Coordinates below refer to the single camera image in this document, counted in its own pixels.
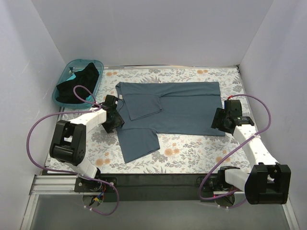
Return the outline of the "blue-grey t shirt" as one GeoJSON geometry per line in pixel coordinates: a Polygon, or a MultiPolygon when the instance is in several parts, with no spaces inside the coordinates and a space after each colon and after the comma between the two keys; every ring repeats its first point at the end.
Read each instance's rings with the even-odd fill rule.
{"type": "Polygon", "coordinates": [[[158,134],[225,135],[211,128],[222,106],[218,82],[120,82],[116,90],[124,120],[117,134],[125,163],[159,150],[158,134]]]}

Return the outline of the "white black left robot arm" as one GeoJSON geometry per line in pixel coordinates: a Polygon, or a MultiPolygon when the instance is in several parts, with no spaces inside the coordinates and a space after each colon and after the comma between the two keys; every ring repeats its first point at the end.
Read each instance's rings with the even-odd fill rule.
{"type": "Polygon", "coordinates": [[[86,176],[85,185],[96,192],[102,186],[97,177],[100,172],[86,158],[86,136],[89,131],[102,125],[105,132],[124,125],[124,120],[117,111],[118,98],[107,95],[104,102],[94,105],[89,111],[70,121],[57,122],[51,141],[49,154],[52,158],[68,165],[76,173],[86,176]]]}

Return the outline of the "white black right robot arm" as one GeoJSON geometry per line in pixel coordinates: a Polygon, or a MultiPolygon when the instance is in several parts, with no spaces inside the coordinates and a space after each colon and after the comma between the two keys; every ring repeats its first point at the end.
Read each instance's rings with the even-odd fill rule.
{"type": "Polygon", "coordinates": [[[242,115],[239,100],[226,100],[224,108],[216,110],[212,128],[232,134],[248,158],[251,172],[224,166],[218,171],[217,184],[222,190],[232,186],[245,193],[247,201],[257,204],[285,204],[288,199],[291,170],[280,164],[256,135],[254,122],[242,115]]]}

